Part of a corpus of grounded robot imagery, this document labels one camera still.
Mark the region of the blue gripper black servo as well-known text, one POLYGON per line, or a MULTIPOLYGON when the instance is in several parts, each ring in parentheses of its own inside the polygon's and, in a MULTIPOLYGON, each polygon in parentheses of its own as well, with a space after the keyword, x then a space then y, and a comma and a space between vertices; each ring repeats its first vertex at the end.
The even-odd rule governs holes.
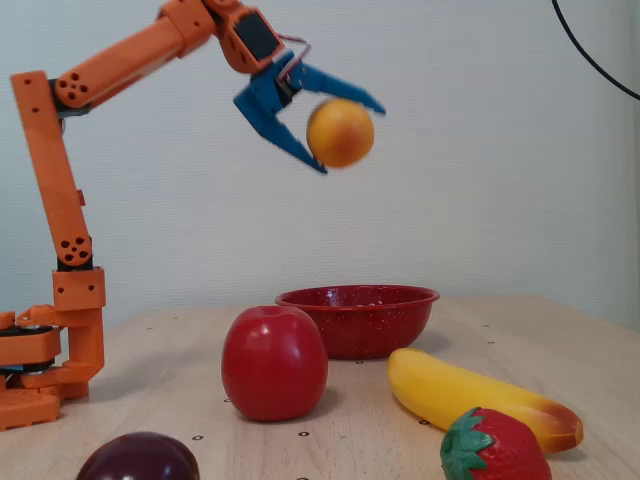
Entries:
POLYGON ((262 68, 250 75, 247 86, 234 97, 234 105, 260 136, 326 175, 326 167, 276 117, 302 89, 353 101, 382 115, 386 109, 364 88, 296 59, 290 49, 268 56, 262 68))

